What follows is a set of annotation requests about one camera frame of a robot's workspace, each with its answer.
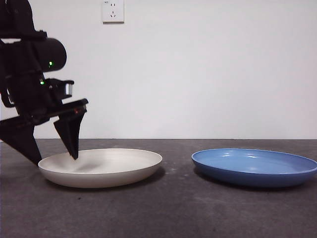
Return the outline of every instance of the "green led light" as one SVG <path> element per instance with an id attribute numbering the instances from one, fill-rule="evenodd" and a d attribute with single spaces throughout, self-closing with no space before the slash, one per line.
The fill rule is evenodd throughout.
<path id="1" fill-rule="evenodd" d="M 49 62 L 49 68 L 53 67 L 54 66 L 54 61 L 50 61 Z"/>

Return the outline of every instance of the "white plate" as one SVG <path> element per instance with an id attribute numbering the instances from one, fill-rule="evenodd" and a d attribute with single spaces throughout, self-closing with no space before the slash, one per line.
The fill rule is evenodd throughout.
<path id="1" fill-rule="evenodd" d="M 97 149 L 79 151 L 74 160 L 69 153 L 47 157 L 39 168 L 48 180 L 69 187 L 114 187 L 137 182 L 152 175 L 162 156 L 146 150 Z"/>

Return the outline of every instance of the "electrical outlet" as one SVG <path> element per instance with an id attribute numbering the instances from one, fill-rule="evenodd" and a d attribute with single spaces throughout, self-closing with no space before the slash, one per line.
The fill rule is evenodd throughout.
<path id="1" fill-rule="evenodd" d="M 104 0 L 103 23 L 124 22 L 124 0 Z"/>

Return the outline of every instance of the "plate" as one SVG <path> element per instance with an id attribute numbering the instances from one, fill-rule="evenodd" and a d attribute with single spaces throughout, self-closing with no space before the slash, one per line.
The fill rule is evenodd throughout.
<path id="1" fill-rule="evenodd" d="M 101 188 L 143 180 L 160 166 L 162 156 L 136 149 L 96 149 L 79 151 L 74 160 L 69 153 L 53 155 L 38 165 L 48 180 L 69 187 Z"/>
<path id="2" fill-rule="evenodd" d="M 267 150 L 210 149 L 194 153 L 192 160 L 205 175 L 254 187 L 295 186 L 317 172 L 314 160 Z"/>

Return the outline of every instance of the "white wall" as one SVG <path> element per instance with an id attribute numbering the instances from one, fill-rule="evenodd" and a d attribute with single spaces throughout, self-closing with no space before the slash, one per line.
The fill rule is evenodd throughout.
<path id="1" fill-rule="evenodd" d="M 316 0 L 126 0 L 112 25 L 101 0 L 30 3 L 68 53 L 46 76 L 89 100 L 81 138 L 317 138 Z"/>

